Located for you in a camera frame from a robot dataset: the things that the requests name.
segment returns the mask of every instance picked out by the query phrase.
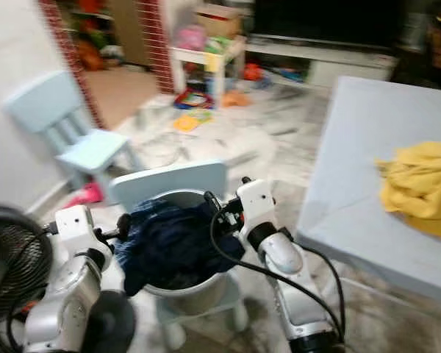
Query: dark blue cloth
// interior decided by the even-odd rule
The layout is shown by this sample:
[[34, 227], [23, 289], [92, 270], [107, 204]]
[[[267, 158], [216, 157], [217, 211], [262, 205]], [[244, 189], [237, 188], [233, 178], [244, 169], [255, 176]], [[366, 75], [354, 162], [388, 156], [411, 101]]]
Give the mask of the dark blue cloth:
[[[140, 203], [131, 213], [128, 240], [118, 240], [115, 257], [126, 278], [124, 290], [135, 295], [146, 284], [164, 289], [197, 285], [234, 263], [211, 244], [212, 213], [206, 203], [181, 209], [163, 199]], [[238, 239], [220, 237], [219, 247], [237, 259], [245, 253]]]

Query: black wire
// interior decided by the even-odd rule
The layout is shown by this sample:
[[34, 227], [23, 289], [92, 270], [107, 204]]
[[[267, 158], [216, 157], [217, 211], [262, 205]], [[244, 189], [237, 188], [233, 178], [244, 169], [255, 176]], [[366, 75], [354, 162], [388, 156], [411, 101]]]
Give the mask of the black wire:
[[45, 284], [45, 285], [38, 285], [35, 288], [22, 291], [16, 297], [16, 299], [13, 301], [10, 309], [8, 310], [8, 313], [7, 313], [7, 337], [8, 337], [8, 341], [10, 342], [10, 345], [11, 345], [13, 351], [15, 351], [15, 352], [21, 352], [21, 347], [18, 345], [18, 342], [16, 342], [16, 339], [13, 336], [13, 331], [12, 331], [13, 312], [15, 311], [15, 308], [18, 306], [19, 302], [24, 297], [27, 297], [29, 294], [34, 293], [35, 291], [43, 289], [43, 288], [46, 288], [46, 287], [47, 287], [47, 284]]
[[302, 245], [300, 245], [300, 247], [306, 252], [311, 252], [321, 257], [322, 260], [325, 261], [327, 266], [330, 268], [330, 271], [333, 273], [333, 277], [335, 278], [335, 282], [337, 283], [338, 296], [340, 298], [341, 330], [343, 331], [343, 334], [345, 334], [346, 333], [345, 295], [343, 294], [343, 287], [341, 284], [340, 276], [338, 276], [337, 270], [335, 269], [331, 261], [328, 259], [328, 257], [322, 254], [321, 252], [319, 252], [318, 250], [311, 249]]
[[254, 265], [252, 263], [246, 263], [245, 261], [238, 260], [235, 257], [230, 256], [229, 254], [225, 253], [217, 245], [217, 243], [215, 242], [215, 237], [214, 237], [214, 233], [215, 233], [214, 226], [215, 226], [215, 222], [217, 221], [217, 219], [219, 218], [219, 216], [221, 215], [222, 212], [223, 212], [223, 210], [219, 210], [219, 211], [217, 211], [214, 214], [214, 216], [212, 217], [212, 220], [211, 220], [210, 227], [209, 227], [209, 234], [210, 234], [210, 237], [211, 237], [212, 246], [214, 246], [214, 248], [218, 251], [218, 253], [221, 254], [226, 259], [231, 260], [233, 263], [236, 263], [239, 266], [248, 268], [249, 270], [259, 272], [259, 273], [264, 274], [266, 276], [269, 276], [269, 277], [272, 277], [274, 279], [277, 279], [278, 281], [284, 282], [284, 283], [290, 285], [291, 287], [294, 287], [295, 289], [299, 290], [300, 292], [306, 294], [308, 297], [310, 297], [314, 301], [316, 301], [330, 315], [331, 320], [333, 321], [333, 324], [335, 326], [335, 329], [338, 332], [338, 337], [339, 337], [340, 343], [344, 343], [345, 342], [345, 336], [344, 336], [342, 328], [340, 326], [340, 322], [338, 321], [338, 318], [334, 314], [333, 310], [327, 305], [327, 303], [324, 302], [324, 300], [322, 300], [322, 298], [316, 296], [311, 291], [309, 291], [306, 288], [302, 287], [301, 285], [291, 281], [290, 279], [281, 276], [280, 274], [275, 274], [274, 272], [272, 272], [270, 270], [267, 270], [266, 268]]

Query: light blue table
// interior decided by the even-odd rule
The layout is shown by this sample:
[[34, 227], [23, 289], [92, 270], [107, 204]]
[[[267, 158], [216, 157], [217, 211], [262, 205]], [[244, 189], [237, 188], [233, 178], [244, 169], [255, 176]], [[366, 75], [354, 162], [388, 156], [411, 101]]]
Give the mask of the light blue table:
[[441, 141], [441, 90], [342, 77], [296, 240], [441, 302], [441, 240], [385, 213], [374, 159]]

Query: tv stand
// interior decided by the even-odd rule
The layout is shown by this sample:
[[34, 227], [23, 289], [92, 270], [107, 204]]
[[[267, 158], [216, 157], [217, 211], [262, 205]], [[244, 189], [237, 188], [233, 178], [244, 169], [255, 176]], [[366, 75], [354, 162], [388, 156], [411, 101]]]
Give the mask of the tv stand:
[[364, 52], [359, 49], [326, 49], [308, 45], [295, 46], [263, 40], [248, 43], [246, 51], [310, 60], [305, 83], [268, 73], [275, 83], [304, 88], [331, 88], [339, 76], [356, 76], [385, 81], [390, 77], [396, 65], [394, 57], [378, 52]]

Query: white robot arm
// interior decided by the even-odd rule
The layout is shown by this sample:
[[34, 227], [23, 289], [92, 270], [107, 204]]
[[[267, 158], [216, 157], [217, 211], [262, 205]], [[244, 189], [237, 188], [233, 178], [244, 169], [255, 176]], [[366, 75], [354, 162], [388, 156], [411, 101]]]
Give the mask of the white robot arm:
[[[278, 229], [269, 185], [261, 179], [243, 181], [237, 198], [224, 208], [209, 192], [205, 199], [215, 207], [216, 216], [225, 225], [238, 231], [242, 243], [257, 251], [266, 270], [259, 269], [269, 275], [274, 288], [276, 309], [291, 351], [343, 352], [343, 334], [337, 332], [339, 323], [336, 317], [331, 320], [333, 313], [319, 302], [322, 299], [311, 278], [304, 250], [292, 242], [287, 231]], [[96, 236], [86, 207], [59, 211], [56, 225], [70, 260], [51, 278], [45, 296], [26, 320], [26, 353], [80, 351], [90, 310], [100, 294], [101, 272], [112, 256], [109, 246]]]
[[85, 206], [56, 213], [59, 237], [69, 260], [51, 277], [43, 299], [25, 323], [24, 352], [79, 352], [92, 306], [100, 295], [101, 272], [112, 252], [93, 231]]
[[[242, 243], [249, 243], [257, 251], [260, 262], [267, 270], [293, 282], [287, 284], [277, 278], [269, 278], [291, 351], [342, 352], [340, 341], [343, 334], [336, 330], [340, 330], [336, 327], [339, 326], [336, 317], [331, 322], [329, 311], [310, 296], [320, 298], [320, 293], [310, 275], [304, 250], [292, 242], [287, 230], [278, 230], [275, 202], [268, 183], [261, 179], [251, 181], [249, 178], [244, 178], [243, 182], [237, 189], [237, 199], [231, 200], [224, 210], [230, 213], [227, 217], [230, 220], [236, 219], [235, 215], [243, 214], [243, 225], [239, 232]], [[308, 293], [299, 291], [293, 284]]]

